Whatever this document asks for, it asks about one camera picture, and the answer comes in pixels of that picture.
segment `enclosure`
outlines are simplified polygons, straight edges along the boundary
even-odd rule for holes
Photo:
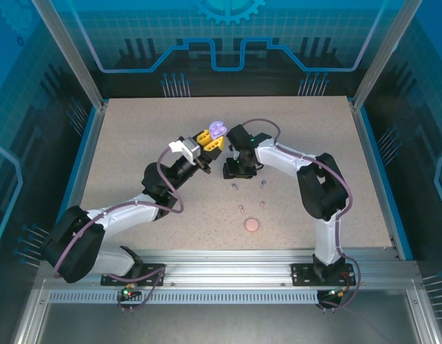
[[[166,265],[143,309],[123,315],[101,274],[54,278],[41,246],[69,207],[131,199],[170,142],[252,118],[350,185],[349,307],[293,283],[316,240],[296,180],[225,180],[228,149],[181,188],[182,214],[110,240]],[[347,335],[442,343],[442,0],[0,1],[0,343]]]

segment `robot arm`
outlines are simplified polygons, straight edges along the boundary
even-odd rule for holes
[[[171,143],[168,150],[183,154],[171,167],[151,163],[144,173],[142,185],[144,191],[124,203],[103,209],[84,211],[78,206],[66,210],[62,218],[50,231],[42,245],[42,256],[68,282],[73,283],[89,273],[111,273],[123,276],[132,273],[136,264],[142,264],[139,257],[127,247],[108,249],[108,239],[137,224],[152,222],[166,216],[178,200],[178,195],[171,191],[168,182],[177,190],[194,173],[202,170],[210,173],[209,164],[216,160],[224,148],[224,137],[211,139],[208,130],[192,138],[180,138]],[[73,237],[77,241],[64,255]]]
[[[336,244],[335,222],[346,205],[347,193],[340,182],[312,161],[320,161],[341,176],[333,157],[327,153],[313,156],[298,152],[275,143],[267,134],[253,137],[242,125],[232,128],[227,138],[234,158],[227,158],[224,164],[225,179],[252,178],[264,165],[297,179],[304,208],[315,222],[314,270],[325,281],[335,267],[345,263]]]

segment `table surface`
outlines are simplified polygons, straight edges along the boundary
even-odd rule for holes
[[[206,129],[215,120],[227,128],[251,118],[268,118],[282,128],[279,142],[298,151],[334,156],[354,196],[342,218],[342,246],[391,246],[378,198],[346,97],[205,97],[112,99],[97,142],[83,209],[121,203],[139,194],[145,167],[168,144]],[[251,123],[253,135],[275,134]],[[223,180],[226,149],[179,190],[186,210],[140,224],[110,239],[132,249],[304,249],[315,245],[314,219],[304,210],[296,179],[265,167],[251,180]],[[170,166],[178,154],[164,158]],[[266,180],[263,189],[261,181]],[[231,184],[235,182],[239,191]],[[259,203],[265,202],[265,209]],[[244,207],[244,214],[238,206]],[[244,222],[257,218],[250,233]]]

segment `pink round object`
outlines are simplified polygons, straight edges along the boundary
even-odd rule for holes
[[[251,217],[244,222],[244,228],[250,232],[257,231],[259,229],[259,221]]]

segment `small purple piece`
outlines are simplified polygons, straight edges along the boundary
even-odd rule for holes
[[[224,127],[224,122],[217,120],[209,125],[209,134],[211,136],[211,140],[220,138],[225,133],[227,133],[227,128]]]

